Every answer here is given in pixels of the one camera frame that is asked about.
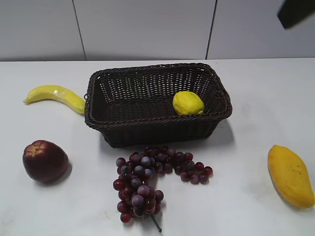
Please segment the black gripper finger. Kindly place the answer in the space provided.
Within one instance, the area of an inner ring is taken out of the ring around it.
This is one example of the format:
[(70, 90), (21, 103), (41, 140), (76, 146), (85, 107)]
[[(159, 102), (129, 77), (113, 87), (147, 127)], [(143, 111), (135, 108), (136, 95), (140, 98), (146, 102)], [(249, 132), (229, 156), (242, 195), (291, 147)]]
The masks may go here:
[(277, 12), (284, 29), (290, 29), (314, 15), (315, 0), (285, 0)]

